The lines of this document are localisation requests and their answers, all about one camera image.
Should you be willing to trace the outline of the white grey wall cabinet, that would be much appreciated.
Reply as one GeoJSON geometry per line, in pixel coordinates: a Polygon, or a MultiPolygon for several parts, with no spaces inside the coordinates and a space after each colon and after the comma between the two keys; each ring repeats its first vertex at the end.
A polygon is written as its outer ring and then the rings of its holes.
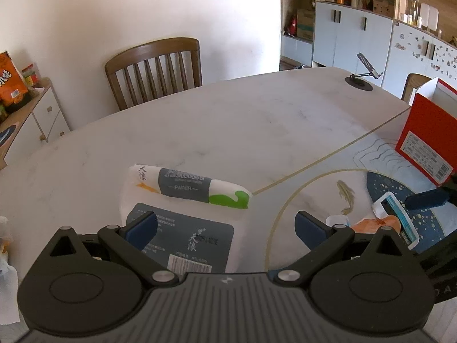
{"type": "Polygon", "coordinates": [[[456,0],[281,0],[280,67],[365,73],[401,97],[412,73],[456,85],[456,0]]]}

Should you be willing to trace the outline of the white sideboard cabinet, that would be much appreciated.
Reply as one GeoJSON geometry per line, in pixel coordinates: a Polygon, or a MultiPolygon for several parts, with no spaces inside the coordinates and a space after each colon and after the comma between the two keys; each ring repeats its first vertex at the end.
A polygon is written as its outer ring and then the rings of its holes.
{"type": "Polygon", "coordinates": [[[71,132],[50,78],[42,78],[34,91],[36,96],[1,124],[1,168],[71,132]]]}

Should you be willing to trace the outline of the white orange snack wrapper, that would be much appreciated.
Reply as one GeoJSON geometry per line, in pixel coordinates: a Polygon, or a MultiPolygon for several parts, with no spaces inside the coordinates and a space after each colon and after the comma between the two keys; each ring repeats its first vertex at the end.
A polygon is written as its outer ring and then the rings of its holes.
{"type": "Polygon", "coordinates": [[[392,227],[410,250],[415,248],[420,241],[412,220],[403,205],[390,191],[372,204],[371,218],[363,218],[355,224],[350,224],[346,214],[330,215],[326,218],[325,224],[328,227],[345,225],[351,227],[356,233],[362,234],[374,234],[383,226],[392,227]]]}

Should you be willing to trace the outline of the tissue pack dark label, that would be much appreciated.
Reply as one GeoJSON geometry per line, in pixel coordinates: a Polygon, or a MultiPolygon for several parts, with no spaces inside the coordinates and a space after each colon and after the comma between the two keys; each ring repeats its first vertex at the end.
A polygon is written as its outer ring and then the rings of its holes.
{"type": "Polygon", "coordinates": [[[122,222],[153,212],[157,233],[142,251],[176,275],[235,273],[246,248],[251,193],[238,184],[134,165],[120,197],[122,222]]]}

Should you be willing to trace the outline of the red cardboard box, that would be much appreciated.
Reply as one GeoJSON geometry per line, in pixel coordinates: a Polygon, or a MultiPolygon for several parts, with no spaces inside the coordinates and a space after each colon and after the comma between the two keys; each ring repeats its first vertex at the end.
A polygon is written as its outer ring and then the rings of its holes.
{"type": "Polygon", "coordinates": [[[456,89],[435,77],[418,88],[396,151],[433,184],[456,173],[456,89]]]}

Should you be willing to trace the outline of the orange snack bag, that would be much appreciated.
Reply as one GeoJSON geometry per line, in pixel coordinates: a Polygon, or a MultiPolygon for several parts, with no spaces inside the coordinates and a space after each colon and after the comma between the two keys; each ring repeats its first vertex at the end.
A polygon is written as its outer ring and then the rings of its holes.
{"type": "Polygon", "coordinates": [[[0,95],[4,106],[9,108],[22,104],[29,93],[28,87],[6,51],[0,53],[0,75],[0,95]]]}

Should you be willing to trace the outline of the wooden dining chair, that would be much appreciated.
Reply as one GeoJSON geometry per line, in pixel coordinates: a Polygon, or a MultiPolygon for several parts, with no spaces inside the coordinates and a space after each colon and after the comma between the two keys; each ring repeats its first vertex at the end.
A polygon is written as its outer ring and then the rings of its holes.
{"type": "Polygon", "coordinates": [[[105,75],[121,111],[200,87],[200,42],[171,37],[129,48],[108,60],[105,75]]]}

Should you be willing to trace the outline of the black phone stand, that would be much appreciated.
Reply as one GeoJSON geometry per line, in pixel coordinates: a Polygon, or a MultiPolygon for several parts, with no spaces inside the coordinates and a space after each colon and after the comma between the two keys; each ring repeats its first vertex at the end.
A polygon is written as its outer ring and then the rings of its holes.
{"type": "Polygon", "coordinates": [[[358,57],[359,61],[363,64],[366,69],[365,73],[351,73],[348,77],[345,78],[345,82],[362,91],[372,91],[373,86],[369,82],[365,81],[365,77],[372,77],[375,80],[378,80],[382,72],[378,72],[374,66],[369,62],[369,60],[365,57],[363,53],[357,53],[356,56],[358,57]]]}

